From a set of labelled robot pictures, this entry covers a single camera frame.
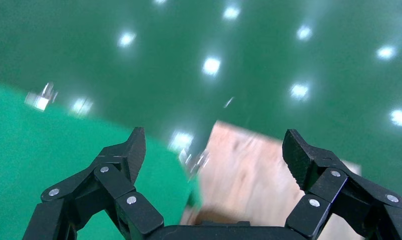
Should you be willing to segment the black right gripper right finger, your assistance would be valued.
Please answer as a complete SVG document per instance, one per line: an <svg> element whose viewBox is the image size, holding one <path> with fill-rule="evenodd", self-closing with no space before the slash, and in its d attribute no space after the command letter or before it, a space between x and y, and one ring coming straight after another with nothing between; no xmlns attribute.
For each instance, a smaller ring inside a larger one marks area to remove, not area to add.
<svg viewBox="0 0 402 240"><path fill-rule="evenodd" d="M352 172L332 151L308 144L295 129L286 131L282 154L304 192L286 228L315 240L337 215L367 240L402 240L399 194Z"/></svg>

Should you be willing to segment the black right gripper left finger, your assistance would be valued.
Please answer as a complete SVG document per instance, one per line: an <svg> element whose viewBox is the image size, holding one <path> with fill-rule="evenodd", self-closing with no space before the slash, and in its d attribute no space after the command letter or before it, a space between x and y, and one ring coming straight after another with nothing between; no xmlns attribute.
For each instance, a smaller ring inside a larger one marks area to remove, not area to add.
<svg viewBox="0 0 402 240"><path fill-rule="evenodd" d="M148 239L164 226L164 218L135 187L145 154L142 127L125 142L104 147L88 167L42 192L23 238L76 239L103 211L126 240Z"/></svg>

